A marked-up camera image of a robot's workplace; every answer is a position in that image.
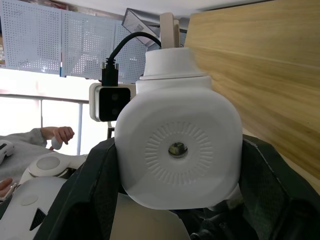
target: perforated metal panel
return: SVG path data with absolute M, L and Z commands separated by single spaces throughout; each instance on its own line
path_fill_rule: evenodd
M 2 0 L 0 15 L 6 68 L 59 74 L 61 10 Z
M 130 32 L 126 30 L 121 22 L 116 23 L 115 46 Z M 130 40 L 116 56 L 115 60 L 119 64 L 119 82 L 135 83 L 145 71 L 147 47 L 138 39 Z
M 116 22 L 62 11 L 62 76 L 101 80 L 101 64 L 114 48 Z

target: white robot part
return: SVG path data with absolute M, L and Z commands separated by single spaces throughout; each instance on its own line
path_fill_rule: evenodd
M 63 143 L 59 143 L 59 142 L 58 142 L 58 140 L 56 139 L 55 136 L 51 139 L 51 145 L 52 145 L 53 149 L 55 149 L 55 150 L 61 149 L 62 144 L 63 144 Z
M 41 226 L 34 218 L 44 218 L 48 214 L 65 182 L 66 179 L 44 176 L 30 179 L 18 187 L 0 220 L 0 238 L 32 240 Z
M 168 210 L 139 205 L 119 193 L 110 240 L 190 240 L 182 220 Z
M 12 142 L 6 140 L 0 140 L 0 165 L 4 161 L 5 157 L 9 157 L 14 153 L 15 146 Z
M 24 171 L 19 185 L 35 177 L 59 177 L 68 169 L 78 169 L 86 161 L 86 155 L 64 155 L 57 152 L 37 157 Z
M 242 123 L 191 50 L 146 53 L 136 97 L 115 126 L 121 183 L 137 203 L 197 209 L 225 200 L 241 170 Z

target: window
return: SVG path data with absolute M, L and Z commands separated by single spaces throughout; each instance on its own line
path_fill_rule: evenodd
M 63 144 L 57 152 L 66 155 L 88 154 L 95 145 L 107 139 L 108 133 L 107 123 L 92 120 L 89 104 L 85 103 L 89 99 L 90 85 L 96 82 L 81 77 L 64 78 L 0 68 L 0 136 L 28 132 L 41 125 L 69 126 L 75 135 L 68 145 Z M 17 95 L 17 98 L 9 98 L 4 94 Z M 39 99 L 18 98 L 21 97 L 18 95 L 36 96 Z M 41 100 L 42 97 L 55 99 Z

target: wooden wall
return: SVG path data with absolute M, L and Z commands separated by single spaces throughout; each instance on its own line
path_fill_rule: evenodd
M 244 130 L 320 193 L 320 0 L 276 0 L 191 16 L 186 47 Z

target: black connector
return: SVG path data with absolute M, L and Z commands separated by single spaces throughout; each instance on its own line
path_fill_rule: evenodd
M 118 74 L 119 69 L 115 60 L 109 61 L 107 59 L 106 64 L 102 64 L 102 86 L 104 87 L 117 87 L 118 86 Z
M 156 44 L 161 47 L 161 42 L 154 36 L 146 33 L 146 32 L 134 32 L 125 37 L 118 46 L 113 50 L 110 57 L 106 59 L 106 63 L 102 63 L 102 86 L 104 87 L 117 87 L 118 86 L 118 73 L 119 73 L 119 65 L 116 64 L 115 57 L 120 52 L 120 50 L 124 47 L 124 45 L 133 38 L 136 37 L 145 37 L 153 40 Z

